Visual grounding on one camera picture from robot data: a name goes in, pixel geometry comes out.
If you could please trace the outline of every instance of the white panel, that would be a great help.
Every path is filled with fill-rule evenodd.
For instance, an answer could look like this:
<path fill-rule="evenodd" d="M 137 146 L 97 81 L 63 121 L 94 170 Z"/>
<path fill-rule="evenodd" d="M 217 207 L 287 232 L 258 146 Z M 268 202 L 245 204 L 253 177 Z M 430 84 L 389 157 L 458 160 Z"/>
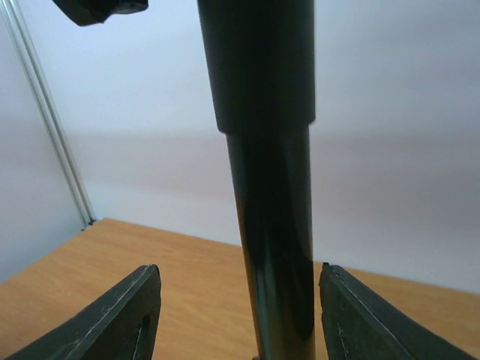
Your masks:
<path fill-rule="evenodd" d="M 0 17 L 0 282 L 83 228 Z"/>
<path fill-rule="evenodd" d="M 21 0 L 100 216 L 239 243 L 194 0 Z M 318 1 L 315 258 L 480 292 L 480 4 Z"/>

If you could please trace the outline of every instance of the wooden table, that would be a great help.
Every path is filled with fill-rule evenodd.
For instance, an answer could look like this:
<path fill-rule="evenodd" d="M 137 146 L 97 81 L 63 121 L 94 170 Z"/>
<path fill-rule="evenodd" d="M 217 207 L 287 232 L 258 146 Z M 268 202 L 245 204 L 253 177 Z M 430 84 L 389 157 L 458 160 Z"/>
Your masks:
<path fill-rule="evenodd" d="M 163 282 L 154 359 L 247 360 L 255 355 L 240 247 L 102 220 L 0 285 L 0 359 L 146 263 L 160 266 Z M 320 275 L 320 264 L 315 270 Z M 352 273 L 414 320 L 480 357 L 480 295 Z M 316 358 L 327 359 L 318 293 L 316 300 Z"/>

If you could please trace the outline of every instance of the white wall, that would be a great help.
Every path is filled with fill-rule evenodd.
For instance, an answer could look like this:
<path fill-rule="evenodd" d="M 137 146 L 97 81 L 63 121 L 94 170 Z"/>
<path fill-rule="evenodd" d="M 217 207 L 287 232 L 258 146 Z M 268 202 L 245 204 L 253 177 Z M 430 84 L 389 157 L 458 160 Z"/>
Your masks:
<path fill-rule="evenodd" d="M 0 283 L 83 228 L 0 17 Z"/>
<path fill-rule="evenodd" d="M 196 2 L 150 3 L 78 28 L 20 0 L 97 214 L 238 244 Z M 318 1 L 317 260 L 480 292 L 479 15 Z"/>

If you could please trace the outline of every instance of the narrow lower tube section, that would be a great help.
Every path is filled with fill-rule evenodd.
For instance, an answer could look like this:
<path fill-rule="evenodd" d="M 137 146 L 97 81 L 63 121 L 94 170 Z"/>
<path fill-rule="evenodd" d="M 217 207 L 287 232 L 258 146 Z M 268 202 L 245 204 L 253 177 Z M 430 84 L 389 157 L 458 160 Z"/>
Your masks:
<path fill-rule="evenodd" d="M 227 136 L 260 360 L 314 360 L 308 128 Z"/>

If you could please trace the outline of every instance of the black cylinder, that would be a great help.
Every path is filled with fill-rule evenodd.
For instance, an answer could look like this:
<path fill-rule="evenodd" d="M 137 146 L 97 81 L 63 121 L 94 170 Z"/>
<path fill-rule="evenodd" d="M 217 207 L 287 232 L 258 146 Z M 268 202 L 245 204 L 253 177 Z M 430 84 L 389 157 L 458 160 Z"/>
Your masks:
<path fill-rule="evenodd" d="M 198 0 L 218 129 L 285 134 L 315 118 L 314 0 Z"/>
<path fill-rule="evenodd" d="M 313 360 L 308 129 L 228 136 L 260 360 Z"/>

